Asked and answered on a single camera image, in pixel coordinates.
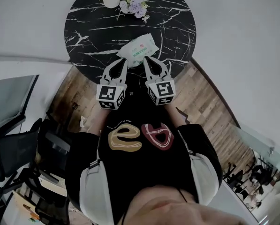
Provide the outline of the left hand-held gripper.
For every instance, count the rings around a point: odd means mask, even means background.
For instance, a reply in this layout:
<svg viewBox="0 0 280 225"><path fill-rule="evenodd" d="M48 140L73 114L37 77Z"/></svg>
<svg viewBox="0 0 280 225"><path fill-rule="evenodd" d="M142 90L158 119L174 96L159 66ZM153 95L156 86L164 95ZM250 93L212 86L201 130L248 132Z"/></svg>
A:
<svg viewBox="0 0 280 225"><path fill-rule="evenodd" d="M128 60L118 59L108 65L97 85L96 100L102 109L118 110L125 98Z"/></svg>

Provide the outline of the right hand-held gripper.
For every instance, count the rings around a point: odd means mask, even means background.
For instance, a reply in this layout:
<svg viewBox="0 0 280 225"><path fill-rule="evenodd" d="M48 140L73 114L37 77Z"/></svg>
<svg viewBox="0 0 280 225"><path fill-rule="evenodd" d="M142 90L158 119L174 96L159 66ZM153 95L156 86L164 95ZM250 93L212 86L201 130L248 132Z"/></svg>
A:
<svg viewBox="0 0 280 225"><path fill-rule="evenodd" d="M146 56L143 59L148 94L155 105L167 105L176 95L175 83L166 65L160 60ZM154 75L163 76L153 79Z"/></svg>

